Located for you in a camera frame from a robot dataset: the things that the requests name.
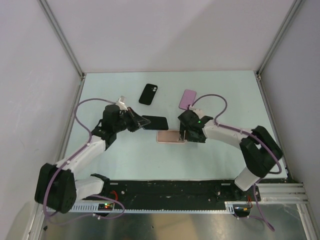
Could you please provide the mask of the black phone case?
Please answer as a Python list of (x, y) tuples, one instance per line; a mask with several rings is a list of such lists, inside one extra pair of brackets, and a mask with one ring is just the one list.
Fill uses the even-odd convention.
[(158, 90), (158, 86), (147, 83), (140, 95), (138, 102), (143, 105), (150, 106)]

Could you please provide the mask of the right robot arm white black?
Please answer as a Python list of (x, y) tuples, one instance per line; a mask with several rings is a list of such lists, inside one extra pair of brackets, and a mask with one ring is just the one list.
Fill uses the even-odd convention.
[(282, 172), (279, 160), (283, 157), (283, 152), (265, 127), (259, 125), (254, 129), (240, 129), (224, 125), (195, 108), (185, 110), (178, 116), (178, 120), (180, 138), (187, 142), (205, 143), (210, 139), (240, 149), (245, 168), (231, 187), (234, 199), (241, 201), (247, 197), (249, 188), (271, 174), (275, 165), (278, 166), (278, 171), (274, 174)]

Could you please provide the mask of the pink phone case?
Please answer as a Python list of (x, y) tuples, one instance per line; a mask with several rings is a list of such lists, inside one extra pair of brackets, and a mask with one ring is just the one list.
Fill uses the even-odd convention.
[(156, 141), (161, 144), (184, 144), (184, 135), (179, 130), (160, 130), (157, 132)]

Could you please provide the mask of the purple phone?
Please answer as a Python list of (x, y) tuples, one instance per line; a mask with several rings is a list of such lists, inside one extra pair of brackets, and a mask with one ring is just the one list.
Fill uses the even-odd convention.
[(185, 89), (181, 97), (178, 108), (181, 110), (187, 110), (196, 99), (197, 92), (190, 89)]

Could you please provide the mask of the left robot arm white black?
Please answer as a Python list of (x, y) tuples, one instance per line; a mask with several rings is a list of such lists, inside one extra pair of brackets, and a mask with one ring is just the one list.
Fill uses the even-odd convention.
[(102, 118), (89, 132), (88, 142), (55, 164), (44, 164), (39, 171), (34, 200), (43, 207), (67, 213), (78, 200), (90, 196), (107, 199), (111, 194), (109, 179), (100, 174), (91, 174), (77, 180), (76, 175), (89, 163), (104, 153), (117, 139), (117, 134), (128, 130), (135, 132), (150, 124), (150, 120), (138, 115), (130, 107), (107, 105)]

